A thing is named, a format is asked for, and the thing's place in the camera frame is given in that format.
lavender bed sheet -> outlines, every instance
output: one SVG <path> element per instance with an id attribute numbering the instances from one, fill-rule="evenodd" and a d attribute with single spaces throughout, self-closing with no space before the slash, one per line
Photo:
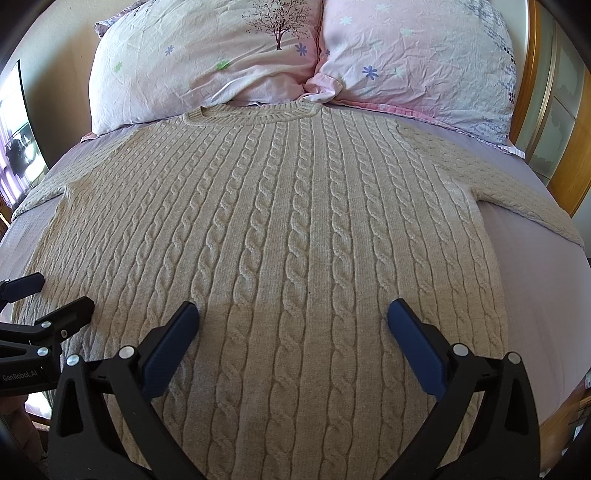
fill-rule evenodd
<path id="1" fill-rule="evenodd" d="M 453 141 L 530 188 L 550 195 L 520 158 L 454 131 L 402 121 Z M 94 149 L 134 128 L 138 126 L 76 145 L 49 175 L 83 161 Z M 24 272 L 59 201 L 58 197 L 45 202 L 12 224 L 0 243 L 0 278 L 16 278 Z M 524 359 L 541 423 L 591 367 L 591 269 L 578 245 L 499 206 L 481 202 L 479 207 L 501 270 L 510 348 Z M 0 314 L 0 321 L 7 322 L 10 316 L 8 307 Z"/>

metal screw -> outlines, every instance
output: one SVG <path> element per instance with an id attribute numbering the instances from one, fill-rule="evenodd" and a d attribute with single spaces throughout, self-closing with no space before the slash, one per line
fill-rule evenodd
<path id="1" fill-rule="evenodd" d="M 66 359 L 66 363 L 68 365 L 70 365 L 70 367 L 73 367 L 74 365 L 76 365 L 78 362 L 80 361 L 80 357 L 78 355 L 76 355 L 74 353 L 74 355 L 70 355 L 67 359 Z"/>
<path id="2" fill-rule="evenodd" d="M 507 355 L 507 358 L 509 362 L 514 365 L 519 365 L 521 363 L 521 356 L 518 353 L 510 352 L 509 355 Z"/>
<path id="3" fill-rule="evenodd" d="M 119 356 L 123 359 L 131 358 L 135 353 L 135 348 L 132 346 L 124 346 L 121 350 L 119 350 Z"/>
<path id="4" fill-rule="evenodd" d="M 453 346 L 453 353 L 455 353 L 457 356 L 466 356 L 469 352 L 470 350 L 468 350 L 468 347 L 463 343 L 456 343 Z"/>

beige cable-knit sweater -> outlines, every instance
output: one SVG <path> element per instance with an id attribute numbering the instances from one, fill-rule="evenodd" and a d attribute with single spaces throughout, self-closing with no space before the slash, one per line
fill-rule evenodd
<path id="1" fill-rule="evenodd" d="M 198 340 L 155 407 L 209 479 L 379 478 L 430 406 L 385 325 L 394 299 L 452 343 L 505 353 L 477 199 L 580 242 L 551 199 L 451 143 L 307 102 L 139 129 L 17 215 L 59 193 L 28 267 L 47 282 L 16 320 L 88 295 L 92 325 L 64 354 L 97 359 L 195 302 Z"/>

hand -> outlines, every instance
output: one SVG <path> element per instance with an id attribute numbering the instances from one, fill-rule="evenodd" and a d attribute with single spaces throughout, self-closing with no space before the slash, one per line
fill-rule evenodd
<path id="1" fill-rule="evenodd" d="M 0 397 L 0 415 L 9 417 L 10 430 L 32 462 L 38 462 L 43 454 L 39 432 L 25 411 L 28 395 Z"/>

blue flower print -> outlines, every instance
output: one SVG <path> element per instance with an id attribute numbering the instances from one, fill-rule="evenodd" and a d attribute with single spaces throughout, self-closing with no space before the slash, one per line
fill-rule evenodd
<path id="1" fill-rule="evenodd" d="M 308 49 L 304 44 L 302 44 L 302 42 L 300 42 L 300 44 L 296 45 L 295 47 L 295 51 L 300 54 L 300 57 L 305 57 L 308 53 Z"/>
<path id="2" fill-rule="evenodd" d="M 368 78 L 375 80 L 378 75 L 378 69 L 374 69 L 371 65 L 369 67 L 363 67 L 363 74 Z"/>

